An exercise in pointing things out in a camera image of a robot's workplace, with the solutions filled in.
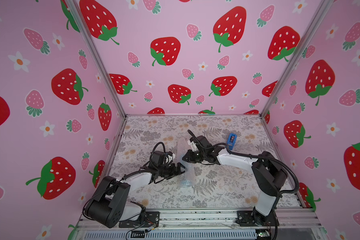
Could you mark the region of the clear bubble wrap sheet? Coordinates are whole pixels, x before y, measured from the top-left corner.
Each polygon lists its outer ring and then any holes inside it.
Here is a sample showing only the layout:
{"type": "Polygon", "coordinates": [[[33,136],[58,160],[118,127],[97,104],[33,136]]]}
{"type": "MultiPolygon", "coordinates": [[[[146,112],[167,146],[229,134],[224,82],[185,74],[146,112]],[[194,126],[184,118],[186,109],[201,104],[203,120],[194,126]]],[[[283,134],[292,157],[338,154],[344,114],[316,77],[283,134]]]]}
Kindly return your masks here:
{"type": "Polygon", "coordinates": [[[182,157],[187,153],[187,150],[191,150],[191,147],[188,145],[188,140],[185,138],[178,139],[175,146],[171,149],[171,151],[176,154],[176,158],[174,159],[175,163],[181,163],[186,167],[186,172],[184,174],[181,174],[179,176],[175,177],[175,180],[178,183],[178,186],[181,188],[181,180],[183,179],[189,179],[192,181],[192,186],[197,183],[197,176],[195,175],[195,164],[187,163],[182,160],[182,157]]]}

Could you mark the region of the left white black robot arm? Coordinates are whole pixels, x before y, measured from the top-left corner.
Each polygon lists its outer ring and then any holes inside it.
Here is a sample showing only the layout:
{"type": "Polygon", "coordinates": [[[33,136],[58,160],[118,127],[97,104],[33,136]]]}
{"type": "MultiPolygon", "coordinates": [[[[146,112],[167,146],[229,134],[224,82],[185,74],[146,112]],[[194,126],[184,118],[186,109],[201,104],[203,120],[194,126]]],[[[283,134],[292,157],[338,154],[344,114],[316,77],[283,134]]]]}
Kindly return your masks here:
{"type": "Polygon", "coordinates": [[[102,179],[93,196],[83,207],[85,218],[96,221],[107,228],[119,225],[121,228],[150,227],[155,224],[149,219],[144,205],[129,202],[129,193],[149,184],[157,184],[184,174],[186,167],[181,163],[163,164],[155,167],[146,163],[138,171],[125,175],[122,179],[107,176],[102,179]]]}

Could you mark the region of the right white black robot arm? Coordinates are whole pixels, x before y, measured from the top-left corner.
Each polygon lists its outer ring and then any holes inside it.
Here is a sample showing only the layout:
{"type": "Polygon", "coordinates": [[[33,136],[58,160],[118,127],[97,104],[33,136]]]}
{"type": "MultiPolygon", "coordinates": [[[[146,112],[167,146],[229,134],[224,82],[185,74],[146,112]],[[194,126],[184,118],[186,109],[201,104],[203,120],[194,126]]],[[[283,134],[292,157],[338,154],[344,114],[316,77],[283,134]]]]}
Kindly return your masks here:
{"type": "Polygon", "coordinates": [[[261,190],[254,216],[266,218],[275,209],[291,170],[268,152],[258,156],[235,154],[225,148],[188,150],[182,158],[187,163],[208,162],[211,165],[232,166],[252,172],[261,190]]]}

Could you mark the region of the blue tape dispenser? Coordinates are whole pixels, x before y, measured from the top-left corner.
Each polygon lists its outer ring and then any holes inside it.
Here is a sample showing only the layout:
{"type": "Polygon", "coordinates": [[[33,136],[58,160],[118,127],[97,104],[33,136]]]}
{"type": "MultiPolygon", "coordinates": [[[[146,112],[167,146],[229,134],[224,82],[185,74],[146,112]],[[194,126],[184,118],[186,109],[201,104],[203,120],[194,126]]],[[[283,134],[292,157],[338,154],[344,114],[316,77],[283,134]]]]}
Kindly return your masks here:
{"type": "Polygon", "coordinates": [[[227,146],[229,148],[229,150],[233,150],[235,144],[236,144],[236,140],[237,140],[237,135],[234,133],[230,133],[228,139],[227,139],[227,146]]]}

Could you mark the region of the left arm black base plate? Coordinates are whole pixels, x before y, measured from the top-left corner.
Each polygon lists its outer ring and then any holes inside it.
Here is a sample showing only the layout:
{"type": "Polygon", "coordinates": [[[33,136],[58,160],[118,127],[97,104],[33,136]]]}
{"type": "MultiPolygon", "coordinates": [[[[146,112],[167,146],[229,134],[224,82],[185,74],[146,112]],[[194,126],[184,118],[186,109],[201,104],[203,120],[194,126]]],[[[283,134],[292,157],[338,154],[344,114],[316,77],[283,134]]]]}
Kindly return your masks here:
{"type": "Polygon", "coordinates": [[[136,217],[132,217],[128,220],[120,221],[119,228],[150,228],[156,227],[160,222],[160,212],[141,212],[136,217]]]}

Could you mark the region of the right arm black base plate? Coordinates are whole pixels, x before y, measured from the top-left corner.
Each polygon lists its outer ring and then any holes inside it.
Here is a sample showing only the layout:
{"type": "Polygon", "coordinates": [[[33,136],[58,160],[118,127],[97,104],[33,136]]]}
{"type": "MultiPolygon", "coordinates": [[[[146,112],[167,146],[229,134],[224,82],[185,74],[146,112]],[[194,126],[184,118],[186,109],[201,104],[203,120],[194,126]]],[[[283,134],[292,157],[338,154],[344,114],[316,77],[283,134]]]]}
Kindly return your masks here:
{"type": "Polygon", "coordinates": [[[274,211],[264,216],[255,209],[252,211],[237,211],[235,223],[241,227],[278,227],[280,225],[274,211]]]}

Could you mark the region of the aluminium mounting rail frame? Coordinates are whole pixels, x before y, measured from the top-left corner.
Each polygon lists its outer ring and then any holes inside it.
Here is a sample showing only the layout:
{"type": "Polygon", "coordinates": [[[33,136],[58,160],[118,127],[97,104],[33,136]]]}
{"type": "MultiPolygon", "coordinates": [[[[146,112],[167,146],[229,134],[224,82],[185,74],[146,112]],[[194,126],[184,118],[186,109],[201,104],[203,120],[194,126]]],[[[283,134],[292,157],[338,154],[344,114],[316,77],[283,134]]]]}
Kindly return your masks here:
{"type": "Polygon", "coordinates": [[[72,240],[328,240],[327,231],[309,209],[279,208],[279,226],[241,227],[243,209],[157,209],[155,227],[107,228],[81,218],[72,240]]]}

